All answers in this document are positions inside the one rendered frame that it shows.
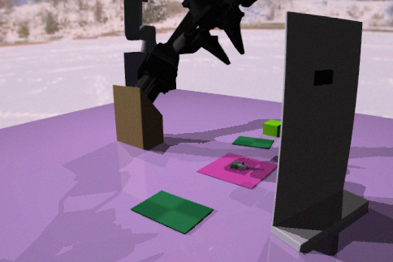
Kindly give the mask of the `pink flat square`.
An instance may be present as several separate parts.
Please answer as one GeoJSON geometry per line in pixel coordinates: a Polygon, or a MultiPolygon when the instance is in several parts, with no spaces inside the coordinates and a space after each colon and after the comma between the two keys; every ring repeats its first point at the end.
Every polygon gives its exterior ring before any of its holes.
{"type": "Polygon", "coordinates": [[[277,166],[274,163],[228,153],[213,163],[202,167],[197,172],[251,189],[277,166]],[[236,161],[244,162],[245,165],[248,165],[248,168],[246,170],[230,168],[231,163],[236,161]]]}

